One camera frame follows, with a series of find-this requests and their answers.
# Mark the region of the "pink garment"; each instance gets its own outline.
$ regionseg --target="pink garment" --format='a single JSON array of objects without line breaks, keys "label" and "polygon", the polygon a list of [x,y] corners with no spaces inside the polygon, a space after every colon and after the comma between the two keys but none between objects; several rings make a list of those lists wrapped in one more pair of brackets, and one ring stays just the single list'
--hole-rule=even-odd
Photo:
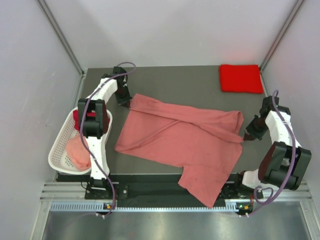
[{"label": "pink garment", "polygon": [[183,167],[179,185],[212,208],[242,153],[240,111],[198,109],[136,94],[115,150]]},{"label": "pink garment", "polygon": [[66,154],[68,154],[72,164],[79,170],[84,171],[91,167],[90,153],[85,149],[81,142],[80,134],[68,140],[65,146]]}]

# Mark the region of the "gray table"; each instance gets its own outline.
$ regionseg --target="gray table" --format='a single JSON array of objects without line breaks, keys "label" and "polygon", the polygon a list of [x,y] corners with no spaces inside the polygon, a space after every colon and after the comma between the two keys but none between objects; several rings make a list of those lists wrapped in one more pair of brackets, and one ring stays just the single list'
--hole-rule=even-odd
[{"label": "gray table", "polygon": [[[101,76],[111,73],[112,68],[89,68],[82,97],[87,97],[97,87]],[[136,93],[158,99],[165,103],[188,105],[201,109],[222,111],[238,110],[243,113],[245,127],[259,113],[264,94],[221,92],[219,66],[165,66],[138,67],[128,78],[132,96]],[[160,164],[114,150],[129,110],[117,105],[113,95],[107,103],[113,116],[112,130],[106,144],[106,157],[113,174],[174,174],[182,173],[182,168]],[[267,133],[262,141],[248,141],[243,144],[243,152],[233,171],[254,170],[259,167],[271,146]]]}]

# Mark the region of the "white wall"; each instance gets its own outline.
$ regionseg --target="white wall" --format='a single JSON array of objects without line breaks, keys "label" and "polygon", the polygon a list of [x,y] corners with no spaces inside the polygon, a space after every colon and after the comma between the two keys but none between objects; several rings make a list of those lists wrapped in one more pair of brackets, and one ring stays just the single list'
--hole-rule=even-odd
[{"label": "white wall", "polygon": [[261,64],[296,0],[47,0],[83,68]]},{"label": "white wall", "polygon": [[80,76],[35,0],[0,8],[0,239],[29,238]]},{"label": "white wall", "polygon": [[292,114],[295,135],[310,149],[305,179],[320,213],[320,1],[307,0],[263,72],[269,91]]}]

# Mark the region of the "plastic basket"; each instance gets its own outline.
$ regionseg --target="plastic basket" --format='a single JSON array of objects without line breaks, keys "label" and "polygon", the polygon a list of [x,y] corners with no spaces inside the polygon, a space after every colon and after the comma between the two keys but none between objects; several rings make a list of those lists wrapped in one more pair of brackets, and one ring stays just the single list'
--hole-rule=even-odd
[{"label": "plastic basket", "polygon": [[[68,140],[71,138],[74,138],[76,135],[79,134],[79,132],[75,129],[76,122],[73,117],[73,111],[77,109],[78,108],[76,107],[69,113],[58,136],[56,137],[53,143],[53,146],[48,156],[48,162],[50,167],[52,167],[54,170],[57,170],[59,172],[72,174],[72,175],[82,175],[91,171],[91,167],[84,171],[78,170],[71,162],[66,151],[66,144]],[[112,124],[112,114],[108,110],[107,110],[107,114],[108,114],[108,117],[110,118],[109,128],[108,128],[108,132],[109,132],[111,130],[111,124]]]}]

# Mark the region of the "gray floor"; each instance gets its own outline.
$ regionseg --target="gray floor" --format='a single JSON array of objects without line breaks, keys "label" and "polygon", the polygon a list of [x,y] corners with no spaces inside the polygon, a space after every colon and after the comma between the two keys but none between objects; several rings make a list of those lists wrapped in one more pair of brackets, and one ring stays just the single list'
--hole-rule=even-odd
[{"label": "gray floor", "polygon": [[[238,110],[243,113],[245,127],[259,113],[264,94],[221,92],[219,66],[169,66],[138,67],[128,78],[132,96],[139,93],[165,103],[188,105],[201,109],[222,111]],[[97,87],[101,76],[111,73],[112,68],[90,68],[87,72],[82,97],[87,97]],[[182,169],[114,150],[129,110],[117,105],[113,95],[107,103],[113,116],[112,130],[106,144],[106,156],[110,172],[113,174],[166,174],[181,173]],[[233,171],[254,170],[259,167],[271,139],[267,133],[262,141],[244,142],[243,152]]]},{"label": "gray floor", "polygon": [[249,218],[220,212],[50,212],[43,240],[310,240],[299,202],[273,203]]}]

